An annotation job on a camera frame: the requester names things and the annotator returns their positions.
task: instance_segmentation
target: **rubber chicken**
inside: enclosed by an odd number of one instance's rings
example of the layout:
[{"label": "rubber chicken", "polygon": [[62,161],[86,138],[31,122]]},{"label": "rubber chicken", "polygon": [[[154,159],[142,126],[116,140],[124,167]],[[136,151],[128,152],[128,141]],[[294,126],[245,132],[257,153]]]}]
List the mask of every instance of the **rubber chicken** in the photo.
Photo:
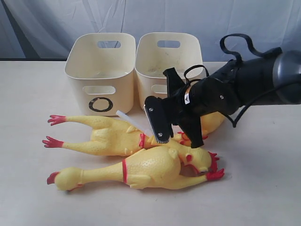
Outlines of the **rubber chicken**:
[{"label": "rubber chicken", "polygon": [[[207,134],[217,129],[223,119],[220,113],[212,113],[201,118],[203,139]],[[139,150],[154,147],[145,134],[135,128],[127,121],[118,120],[106,116],[60,116],[51,115],[48,120],[51,126],[63,122],[78,122],[92,127],[90,141],[83,143],[68,143],[47,136],[47,140],[42,140],[47,148],[66,148],[74,151],[92,155],[119,155],[130,156]],[[190,146],[188,137],[179,132],[172,140]]]},{"label": "rubber chicken", "polygon": [[[156,145],[153,137],[149,140]],[[202,148],[191,149],[171,140],[167,144],[148,150],[143,148],[122,162],[108,167],[90,170],[65,168],[52,173],[47,179],[47,184],[54,183],[59,190],[72,191],[86,183],[114,180],[135,189],[146,187],[182,189],[222,178],[224,169],[217,171],[218,159],[216,154]],[[197,173],[206,172],[206,174],[197,177],[182,176],[181,162],[184,165],[192,165]]]}]

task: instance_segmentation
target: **white label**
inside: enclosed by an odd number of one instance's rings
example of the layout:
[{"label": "white label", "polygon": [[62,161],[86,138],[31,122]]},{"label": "white label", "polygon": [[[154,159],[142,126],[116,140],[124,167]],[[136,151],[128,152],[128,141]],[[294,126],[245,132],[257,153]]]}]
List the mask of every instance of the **white label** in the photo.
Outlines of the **white label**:
[{"label": "white label", "polygon": [[190,100],[189,100],[189,93],[186,93],[185,96],[184,96],[184,101],[185,101],[185,104],[189,104],[190,103]]}]

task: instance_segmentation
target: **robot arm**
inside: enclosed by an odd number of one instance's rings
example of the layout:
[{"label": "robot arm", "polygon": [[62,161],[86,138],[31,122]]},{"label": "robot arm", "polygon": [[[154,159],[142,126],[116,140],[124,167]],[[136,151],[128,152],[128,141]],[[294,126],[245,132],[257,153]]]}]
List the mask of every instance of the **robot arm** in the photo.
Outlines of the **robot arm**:
[{"label": "robot arm", "polygon": [[[225,39],[238,36],[246,40],[252,54],[258,58],[243,61],[238,52],[225,47]],[[252,105],[298,105],[301,103],[301,52],[283,52],[273,48],[258,52],[245,34],[230,34],[220,41],[221,49],[232,54],[230,60],[209,75],[203,65],[195,65],[184,73],[186,83],[175,68],[166,69],[167,98],[154,96],[145,100],[145,112],[158,143],[173,137],[172,125],[178,125],[191,140],[191,147],[202,146],[200,117],[220,112],[236,127],[243,113]],[[188,80],[186,74],[198,67],[206,71],[206,78]],[[244,106],[236,119],[229,115]]]}]

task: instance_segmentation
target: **cream plastic basket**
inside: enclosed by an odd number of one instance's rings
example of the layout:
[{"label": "cream plastic basket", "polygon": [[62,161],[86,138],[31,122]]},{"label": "cream plastic basket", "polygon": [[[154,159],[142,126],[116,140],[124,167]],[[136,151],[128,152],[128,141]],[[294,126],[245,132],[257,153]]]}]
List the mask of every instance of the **cream plastic basket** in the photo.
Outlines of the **cream plastic basket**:
[{"label": "cream plastic basket", "polygon": [[[165,69],[174,67],[185,81],[185,70],[202,63],[200,43],[191,34],[153,32],[142,36],[135,60],[140,107],[143,109],[148,96],[167,97]],[[200,78],[202,71],[203,68],[196,68],[187,78]]]},{"label": "cream plastic basket", "polygon": [[135,39],[126,33],[90,33],[75,41],[65,73],[83,114],[113,116],[132,109],[135,54]]}]

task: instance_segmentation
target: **fabric backdrop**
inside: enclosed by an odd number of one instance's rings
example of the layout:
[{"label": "fabric backdrop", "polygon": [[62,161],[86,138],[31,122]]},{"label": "fabric backdrop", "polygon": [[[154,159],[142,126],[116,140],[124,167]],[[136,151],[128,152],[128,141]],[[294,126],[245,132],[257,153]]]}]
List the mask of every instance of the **fabric backdrop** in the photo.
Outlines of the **fabric backdrop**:
[{"label": "fabric backdrop", "polygon": [[[225,61],[220,39],[251,36],[259,51],[301,50],[301,0],[4,0],[41,58],[66,58],[75,40],[92,32],[126,32],[138,44],[149,32],[185,32],[199,39],[204,61]],[[24,57],[0,6],[0,57]],[[253,56],[242,38],[229,49]]]}]

